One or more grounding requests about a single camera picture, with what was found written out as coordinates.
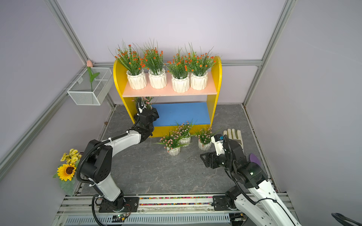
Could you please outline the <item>pink plant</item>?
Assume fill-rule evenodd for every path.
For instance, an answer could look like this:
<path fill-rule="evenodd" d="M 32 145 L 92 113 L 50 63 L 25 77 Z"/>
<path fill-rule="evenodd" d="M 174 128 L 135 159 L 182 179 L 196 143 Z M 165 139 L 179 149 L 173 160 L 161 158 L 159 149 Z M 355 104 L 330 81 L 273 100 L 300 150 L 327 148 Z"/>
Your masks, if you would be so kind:
<path fill-rule="evenodd" d="M 164 135 L 156 144 L 162 145 L 171 156 L 176 156 L 180 153 L 181 147 L 188 145 L 181 143 L 182 138 L 183 136 L 179 132 L 169 131 L 169 133 Z"/>
<path fill-rule="evenodd" d="M 175 132 L 178 135 L 180 147 L 187 147 L 191 144 L 191 129 L 193 126 L 193 121 L 186 121 L 182 124 L 176 122 Z"/>
<path fill-rule="evenodd" d="M 196 131 L 195 137 L 198 139 L 198 147 L 203 151 L 207 151 L 211 148 L 212 141 L 211 138 L 214 136 L 211 127 L 202 128 L 199 131 Z"/>
<path fill-rule="evenodd" d="M 152 109 L 152 100 L 153 100 L 153 97 L 135 97 L 135 98 L 133 99 L 133 101 L 134 101 L 135 103 L 137 103 L 139 100 L 144 103 L 144 106 L 145 106 L 147 109 Z"/>

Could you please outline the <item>orange plant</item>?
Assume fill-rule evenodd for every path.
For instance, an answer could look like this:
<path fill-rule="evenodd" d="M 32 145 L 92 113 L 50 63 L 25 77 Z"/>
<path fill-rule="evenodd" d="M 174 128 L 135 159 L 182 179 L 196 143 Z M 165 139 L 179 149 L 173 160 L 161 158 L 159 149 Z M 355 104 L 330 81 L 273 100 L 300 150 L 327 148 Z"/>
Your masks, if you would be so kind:
<path fill-rule="evenodd" d="M 194 90 L 204 90 L 208 83 L 208 70 L 216 63 L 212 49 L 208 52 L 197 53 L 191 43 L 187 52 L 187 70 L 190 73 L 190 86 Z"/>
<path fill-rule="evenodd" d="M 182 54 L 182 48 L 173 59 L 167 62 L 168 72 L 172 76 L 172 88 L 177 93 L 185 93 L 190 88 L 188 58 Z"/>
<path fill-rule="evenodd" d="M 147 86 L 143 70 L 145 64 L 137 48 L 123 41 L 122 46 L 116 48 L 114 58 L 126 69 L 127 80 L 132 89 L 141 90 Z"/>
<path fill-rule="evenodd" d="M 163 89 L 167 85 L 166 70 L 164 69 L 164 52 L 159 50 L 158 43 L 150 40 L 144 44 L 145 67 L 149 71 L 149 80 L 152 88 Z"/>

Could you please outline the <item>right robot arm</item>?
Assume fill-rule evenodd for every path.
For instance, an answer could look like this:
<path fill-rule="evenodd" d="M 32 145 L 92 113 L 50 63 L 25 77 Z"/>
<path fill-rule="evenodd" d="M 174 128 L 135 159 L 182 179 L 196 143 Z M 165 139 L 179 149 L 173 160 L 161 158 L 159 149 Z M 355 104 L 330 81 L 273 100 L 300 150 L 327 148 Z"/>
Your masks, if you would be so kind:
<path fill-rule="evenodd" d="M 211 138 L 214 152 L 200 155 L 208 168 L 223 168 L 235 183 L 224 197 L 213 198 L 215 210 L 239 210 L 257 226 L 299 226 L 299 221 L 288 210 L 257 163 L 249 161 L 243 148 L 227 135 Z"/>

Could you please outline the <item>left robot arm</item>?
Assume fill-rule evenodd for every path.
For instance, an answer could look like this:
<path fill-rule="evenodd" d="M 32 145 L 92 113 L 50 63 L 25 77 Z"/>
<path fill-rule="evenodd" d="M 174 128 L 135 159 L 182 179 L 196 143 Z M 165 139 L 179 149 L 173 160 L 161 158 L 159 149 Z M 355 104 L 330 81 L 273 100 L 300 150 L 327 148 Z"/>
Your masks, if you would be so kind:
<path fill-rule="evenodd" d="M 136 120 L 124 134 L 104 141 L 92 140 L 88 143 L 76 169 L 79 182 L 95 187 L 103 200 L 113 211 L 122 211 L 126 206 L 123 191 L 110 175 L 112 159 L 119 152 L 144 142 L 153 135 L 153 122 L 159 118 L 157 109 L 147 108 L 145 101 L 136 101 Z"/>

